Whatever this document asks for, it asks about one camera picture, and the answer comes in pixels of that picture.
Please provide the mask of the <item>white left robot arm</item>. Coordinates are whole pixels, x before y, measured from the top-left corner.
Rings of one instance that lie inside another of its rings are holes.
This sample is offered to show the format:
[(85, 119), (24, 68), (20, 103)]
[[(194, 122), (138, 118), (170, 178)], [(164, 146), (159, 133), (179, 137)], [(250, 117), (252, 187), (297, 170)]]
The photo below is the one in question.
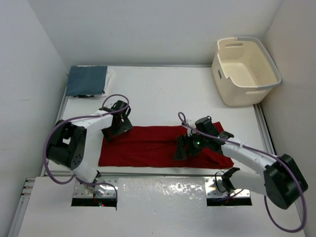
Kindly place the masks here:
[(89, 116), (60, 120), (44, 146), (44, 158), (61, 165), (85, 185), (94, 186), (99, 171), (84, 161), (85, 144), (88, 137), (102, 132), (107, 141), (113, 141), (133, 129), (128, 119), (131, 108), (118, 100), (112, 107), (102, 106)]

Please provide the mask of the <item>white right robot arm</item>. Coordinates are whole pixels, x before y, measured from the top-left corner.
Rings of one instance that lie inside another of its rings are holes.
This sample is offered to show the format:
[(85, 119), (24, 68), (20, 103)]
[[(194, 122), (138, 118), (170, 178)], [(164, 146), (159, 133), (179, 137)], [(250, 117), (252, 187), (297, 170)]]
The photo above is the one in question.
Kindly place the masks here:
[(210, 116), (200, 118), (194, 125), (187, 123), (182, 112), (178, 113), (178, 118), (187, 133), (177, 138), (175, 160), (186, 160), (209, 149), (252, 169), (252, 172), (245, 172), (232, 167), (226, 171), (221, 177), (225, 192), (247, 189), (269, 198), (277, 207), (287, 209), (308, 189), (303, 174), (291, 156), (274, 156), (242, 143), (229, 132), (219, 132)]

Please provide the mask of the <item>red t shirt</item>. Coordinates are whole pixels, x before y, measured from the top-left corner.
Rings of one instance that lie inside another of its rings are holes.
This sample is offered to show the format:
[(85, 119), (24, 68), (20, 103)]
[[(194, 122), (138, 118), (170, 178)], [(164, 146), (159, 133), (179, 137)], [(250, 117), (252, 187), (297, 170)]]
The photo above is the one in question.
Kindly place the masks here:
[(187, 133), (182, 126), (135, 126), (129, 132), (103, 139), (99, 166), (118, 167), (179, 167), (228, 169), (233, 167), (231, 158), (204, 149), (186, 160), (174, 160), (177, 137)]

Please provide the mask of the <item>teal blue t shirt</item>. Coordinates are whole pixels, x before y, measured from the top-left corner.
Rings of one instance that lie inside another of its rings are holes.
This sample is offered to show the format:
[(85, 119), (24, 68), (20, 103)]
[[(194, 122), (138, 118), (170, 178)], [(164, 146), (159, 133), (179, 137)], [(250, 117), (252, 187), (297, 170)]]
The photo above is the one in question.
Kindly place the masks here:
[(66, 96), (99, 96), (104, 94), (107, 66), (71, 66)]

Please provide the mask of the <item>white printed t shirt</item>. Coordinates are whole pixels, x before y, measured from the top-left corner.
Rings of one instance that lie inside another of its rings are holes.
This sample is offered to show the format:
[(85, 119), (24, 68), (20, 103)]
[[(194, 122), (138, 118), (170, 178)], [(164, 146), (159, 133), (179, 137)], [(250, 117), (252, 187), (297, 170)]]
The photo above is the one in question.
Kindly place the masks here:
[(107, 70), (106, 78), (105, 78), (105, 87), (103, 89), (102, 94), (98, 95), (77, 95), (73, 96), (73, 98), (83, 98), (83, 99), (101, 99), (106, 98), (110, 95), (110, 84), (114, 80), (116, 76), (116, 72), (113, 70)]

